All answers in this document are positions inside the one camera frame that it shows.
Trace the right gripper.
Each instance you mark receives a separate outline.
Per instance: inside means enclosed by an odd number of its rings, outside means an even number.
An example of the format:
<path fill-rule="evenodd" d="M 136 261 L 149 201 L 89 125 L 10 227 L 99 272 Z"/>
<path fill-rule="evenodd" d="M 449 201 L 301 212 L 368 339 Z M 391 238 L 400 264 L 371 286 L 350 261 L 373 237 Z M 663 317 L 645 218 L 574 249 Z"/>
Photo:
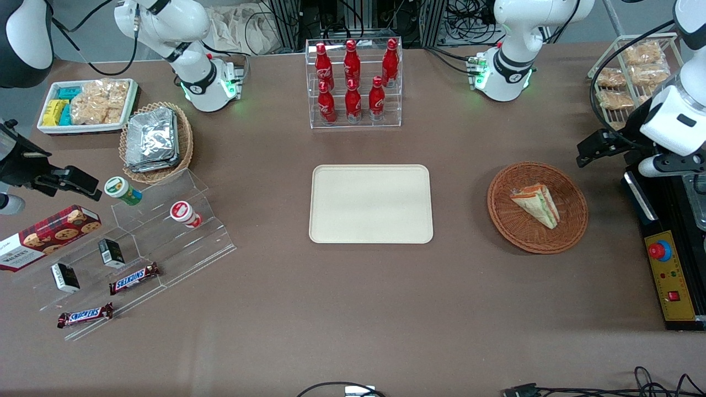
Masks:
<path fill-rule="evenodd" d="M 33 182 L 33 189 L 55 197 L 58 190 L 73 191 L 91 200 L 99 200 L 99 180 L 75 166 L 56 169 L 55 176 L 43 175 L 50 168 L 51 153 L 20 135 L 16 120 L 1 123 L 1 177 L 2 183 L 25 186 Z"/>

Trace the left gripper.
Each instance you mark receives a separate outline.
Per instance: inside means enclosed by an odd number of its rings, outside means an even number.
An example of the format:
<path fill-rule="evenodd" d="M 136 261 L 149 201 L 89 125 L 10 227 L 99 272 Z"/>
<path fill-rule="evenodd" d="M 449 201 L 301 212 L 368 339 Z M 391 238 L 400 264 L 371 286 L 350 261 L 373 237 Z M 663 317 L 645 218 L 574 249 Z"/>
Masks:
<path fill-rule="evenodd" d="M 704 86 L 658 86 L 650 100 L 630 115 L 623 135 L 637 139 L 644 136 L 676 155 L 692 155 L 705 141 Z M 594 160 L 625 151 L 627 143 L 615 132 L 598 129 L 593 141 L 582 141 L 576 148 L 576 165 L 584 168 Z"/>

